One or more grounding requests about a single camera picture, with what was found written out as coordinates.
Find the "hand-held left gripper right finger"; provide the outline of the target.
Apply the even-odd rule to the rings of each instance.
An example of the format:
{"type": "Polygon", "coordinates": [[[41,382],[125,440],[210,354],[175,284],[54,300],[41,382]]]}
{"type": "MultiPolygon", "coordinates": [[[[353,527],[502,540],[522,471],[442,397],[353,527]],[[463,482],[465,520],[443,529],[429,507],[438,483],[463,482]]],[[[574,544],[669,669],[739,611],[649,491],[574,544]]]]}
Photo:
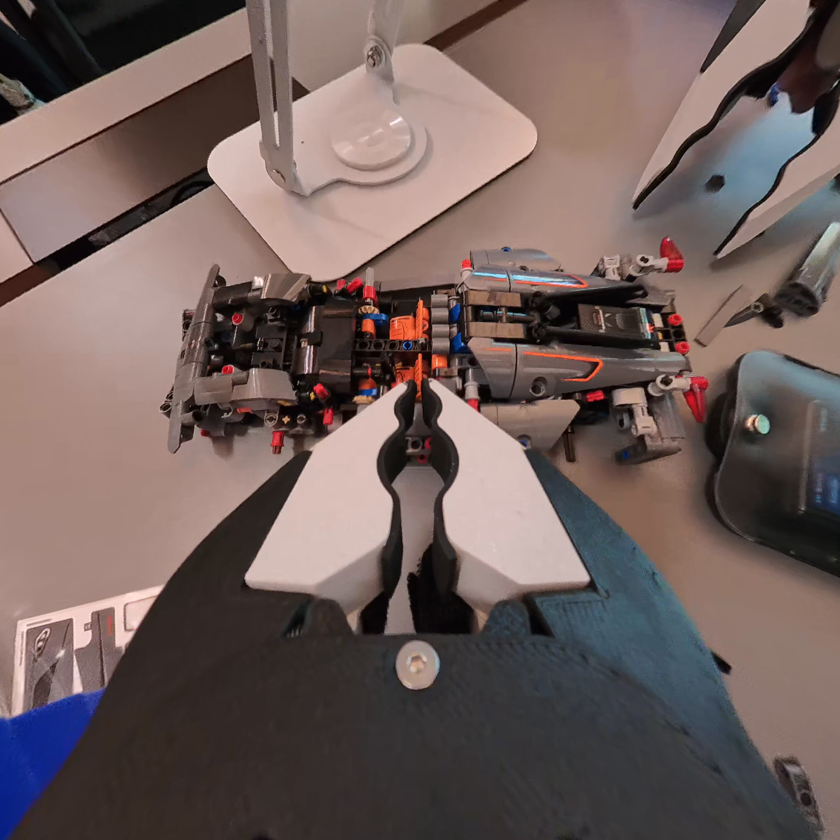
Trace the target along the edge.
{"type": "Polygon", "coordinates": [[[592,584],[531,452],[434,381],[422,388],[429,463],[443,485],[432,542],[407,576],[419,634],[468,634],[477,616],[592,584]]]}

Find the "lego sticker sheet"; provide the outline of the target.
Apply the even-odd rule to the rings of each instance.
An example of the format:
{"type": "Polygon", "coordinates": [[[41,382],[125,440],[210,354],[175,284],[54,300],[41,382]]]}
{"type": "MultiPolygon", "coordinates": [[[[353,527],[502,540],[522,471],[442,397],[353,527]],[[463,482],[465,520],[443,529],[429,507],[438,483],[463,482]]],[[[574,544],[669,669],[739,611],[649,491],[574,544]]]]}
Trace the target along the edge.
{"type": "Polygon", "coordinates": [[[12,716],[103,689],[162,590],[158,585],[18,621],[12,716]]]}

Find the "blue plastic bin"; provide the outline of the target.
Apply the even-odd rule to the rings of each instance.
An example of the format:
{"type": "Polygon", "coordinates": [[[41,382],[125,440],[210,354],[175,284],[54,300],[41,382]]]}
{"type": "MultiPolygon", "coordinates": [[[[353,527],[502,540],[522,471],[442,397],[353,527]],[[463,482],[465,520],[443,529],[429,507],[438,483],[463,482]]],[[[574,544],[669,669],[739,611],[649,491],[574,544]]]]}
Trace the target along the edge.
{"type": "Polygon", "coordinates": [[[83,692],[1,719],[2,839],[11,837],[67,761],[103,694],[83,692]]]}

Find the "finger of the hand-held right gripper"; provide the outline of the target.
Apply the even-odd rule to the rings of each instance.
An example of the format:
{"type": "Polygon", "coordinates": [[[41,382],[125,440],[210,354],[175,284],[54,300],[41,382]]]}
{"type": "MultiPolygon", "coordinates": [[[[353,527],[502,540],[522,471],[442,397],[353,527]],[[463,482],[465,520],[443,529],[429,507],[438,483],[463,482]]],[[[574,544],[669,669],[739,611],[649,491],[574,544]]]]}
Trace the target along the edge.
{"type": "Polygon", "coordinates": [[[675,170],[743,98],[762,98],[824,12],[823,2],[738,1],[658,143],[633,195],[633,209],[675,170]]]}
{"type": "Polygon", "coordinates": [[[738,220],[715,250],[722,258],[756,238],[839,173],[839,124],[822,134],[783,164],[769,191],[738,220]]]}

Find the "grey lego wedge plate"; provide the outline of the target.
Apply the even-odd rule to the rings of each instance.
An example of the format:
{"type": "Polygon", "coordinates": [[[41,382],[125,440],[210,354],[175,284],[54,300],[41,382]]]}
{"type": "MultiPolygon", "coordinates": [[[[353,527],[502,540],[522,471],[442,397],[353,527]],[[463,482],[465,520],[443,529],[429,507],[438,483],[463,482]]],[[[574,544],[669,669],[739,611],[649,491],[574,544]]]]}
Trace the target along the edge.
{"type": "Polygon", "coordinates": [[[725,329],[729,320],[748,306],[752,300],[751,295],[751,289],[744,285],[735,289],[701,328],[695,338],[695,342],[700,346],[708,347],[719,333],[725,329]]]}

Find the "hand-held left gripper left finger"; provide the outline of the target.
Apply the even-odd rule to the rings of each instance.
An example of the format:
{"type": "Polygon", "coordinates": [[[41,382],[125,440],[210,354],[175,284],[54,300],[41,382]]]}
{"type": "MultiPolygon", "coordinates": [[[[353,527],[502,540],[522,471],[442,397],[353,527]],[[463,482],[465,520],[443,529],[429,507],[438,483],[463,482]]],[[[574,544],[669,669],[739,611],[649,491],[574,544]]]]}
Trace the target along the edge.
{"type": "Polygon", "coordinates": [[[417,386],[400,384],[307,453],[306,465],[245,574],[252,590],[312,595],[384,630],[402,575],[394,479],[407,462],[417,386]]]}

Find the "grey curved lego panel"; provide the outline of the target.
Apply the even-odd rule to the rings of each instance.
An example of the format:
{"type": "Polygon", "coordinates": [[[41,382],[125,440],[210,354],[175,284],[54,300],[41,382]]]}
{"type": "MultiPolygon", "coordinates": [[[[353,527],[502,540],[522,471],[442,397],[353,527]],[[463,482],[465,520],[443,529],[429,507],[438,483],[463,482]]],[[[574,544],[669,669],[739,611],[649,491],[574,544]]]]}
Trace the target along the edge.
{"type": "Polygon", "coordinates": [[[838,265],[839,223],[832,222],[793,274],[777,290],[777,304],[783,312],[799,318],[816,315],[828,297],[837,276],[838,265]]]}

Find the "grey lego car model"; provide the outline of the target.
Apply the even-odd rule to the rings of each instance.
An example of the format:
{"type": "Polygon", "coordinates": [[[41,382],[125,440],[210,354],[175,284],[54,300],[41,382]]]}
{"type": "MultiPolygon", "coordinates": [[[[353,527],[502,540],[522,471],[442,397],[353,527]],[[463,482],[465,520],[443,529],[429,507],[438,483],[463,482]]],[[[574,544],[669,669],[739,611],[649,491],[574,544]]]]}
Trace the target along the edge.
{"type": "Polygon", "coordinates": [[[612,418],[635,465],[677,454],[677,401],[699,423],[676,294],[684,269],[665,237],[652,255],[605,255],[589,273],[534,248],[474,249],[453,276],[387,287],[372,268],[329,282],[281,272],[228,285],[218,266],[182,313],[174,382],[160,406],[167,448],[199,433],[263,427],[271,448],[325,438],[399,385],[450,390],[524,448],[612,418]]]}

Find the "white desk lamp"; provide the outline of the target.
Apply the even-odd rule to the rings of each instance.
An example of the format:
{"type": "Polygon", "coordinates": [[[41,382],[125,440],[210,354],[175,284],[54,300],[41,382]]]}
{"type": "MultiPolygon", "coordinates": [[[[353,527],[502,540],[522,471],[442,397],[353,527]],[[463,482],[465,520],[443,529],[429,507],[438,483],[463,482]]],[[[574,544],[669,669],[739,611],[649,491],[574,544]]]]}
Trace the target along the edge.
{"type": "Polygon", "coordinates": [[[289,269],[336,280],[534,150],[530,119],[373,2],[362,64],[297,101],[287,2],[247,2],[257,122],[208,174],[289,269]]]}

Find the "smartphone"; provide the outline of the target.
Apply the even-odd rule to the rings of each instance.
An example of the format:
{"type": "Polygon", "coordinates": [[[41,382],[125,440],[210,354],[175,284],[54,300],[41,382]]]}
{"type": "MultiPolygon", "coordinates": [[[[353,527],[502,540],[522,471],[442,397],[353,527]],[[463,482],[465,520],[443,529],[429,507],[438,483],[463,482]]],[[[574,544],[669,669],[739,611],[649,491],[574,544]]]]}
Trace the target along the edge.
{"type": "Polygon", "coordinates": [[[805,525],[838,550],[839,419],[838,403],[812,401],[805,414],[801,477],[796,512],[805,525]]]}

